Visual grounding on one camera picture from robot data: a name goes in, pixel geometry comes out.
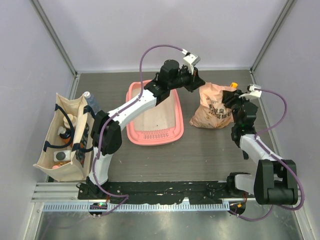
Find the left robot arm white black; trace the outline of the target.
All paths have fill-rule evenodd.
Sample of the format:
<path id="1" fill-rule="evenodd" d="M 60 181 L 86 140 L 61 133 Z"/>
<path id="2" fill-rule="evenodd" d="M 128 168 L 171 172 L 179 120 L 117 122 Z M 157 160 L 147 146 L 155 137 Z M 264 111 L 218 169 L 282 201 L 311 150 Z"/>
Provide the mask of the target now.
<path id="1" fill-rule="evenodd" d="M 196 68 L 200 58 L 189 55 L 183 60 L 184 65 L 173 59 L 166 60 L 155 78 L 142 84 L 140 94 L 114 110 L 101 110 L 96 114 L 90 134 L 95 157 L 88 176 L 93 183 L 89 187 L 93 198 L 100 200 L 106 195 L 104 183 L 109 178 L 112 156 L 122 145 L 122 130 L 139 115 L 165 101 L 172 90 L 185 88 L 193 92 L 205 84 Z"/>

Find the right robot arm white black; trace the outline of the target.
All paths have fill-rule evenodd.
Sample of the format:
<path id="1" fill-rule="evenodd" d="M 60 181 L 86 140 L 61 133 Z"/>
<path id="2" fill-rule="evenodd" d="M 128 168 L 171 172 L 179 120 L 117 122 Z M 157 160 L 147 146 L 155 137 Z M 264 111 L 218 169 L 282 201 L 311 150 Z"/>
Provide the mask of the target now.
<path id="1" fill-rule="evenodd" d="M 295 162 L 282 159 L 256 135 L 254 123 L 258 107 L 250 100 L 261 94 L 253 85 L 246 93 L 239 89 L 222 92 L 222 103 L 231 110 L 234 121 L 231 138 L 242 150 L 244 159 L 251 159 L 256 164 L 254 175 L 230 173 L 225 190 L 233 198 L 243 192 L 254 195 L 261 205 L 295 205 L 299 198 Z"/>

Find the black bag clip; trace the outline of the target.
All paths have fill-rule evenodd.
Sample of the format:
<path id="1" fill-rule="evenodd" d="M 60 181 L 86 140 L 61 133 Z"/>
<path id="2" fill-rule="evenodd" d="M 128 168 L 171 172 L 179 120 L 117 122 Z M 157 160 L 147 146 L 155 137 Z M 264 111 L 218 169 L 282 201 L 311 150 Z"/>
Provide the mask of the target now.
<path id="1" fill-rule="evenodd" d="M 243 150 L 242 151 L 242 154 L 243 154 L 243 158 L 245 159 L 245 160 L 248 160 L 249 159 L 249 155 Z"/>

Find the pink cat litter bag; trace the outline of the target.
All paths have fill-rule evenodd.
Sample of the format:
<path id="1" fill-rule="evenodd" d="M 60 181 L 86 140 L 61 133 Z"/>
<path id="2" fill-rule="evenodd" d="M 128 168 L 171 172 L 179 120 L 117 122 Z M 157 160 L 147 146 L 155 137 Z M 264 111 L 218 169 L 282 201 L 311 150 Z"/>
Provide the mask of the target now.
<path id="1" fill-rule="evenodd" d="M 230 108 L 222 103 L 223 91 L 234 92 L 233 86 L 221 86 L 206 82 L 199 88 L 200 105 L 195 111 L 189 124 L 196 128 L 222 129 L 233 123 Z"/>

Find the yellow plastic scoop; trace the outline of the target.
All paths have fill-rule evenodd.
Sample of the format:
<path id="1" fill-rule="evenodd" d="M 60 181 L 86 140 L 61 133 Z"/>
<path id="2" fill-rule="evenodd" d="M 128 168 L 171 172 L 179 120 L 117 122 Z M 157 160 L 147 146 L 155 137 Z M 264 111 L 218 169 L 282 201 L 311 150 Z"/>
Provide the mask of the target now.
<path id="1" fill-rule="evenodd" d="M 237 88 L 237 87 L 238 87 L 238 84 L 237 84 L 236 82 L 232 82 L 232 83 L 230 84 L 230 87 L 232 87 L 232 88 Z"/>

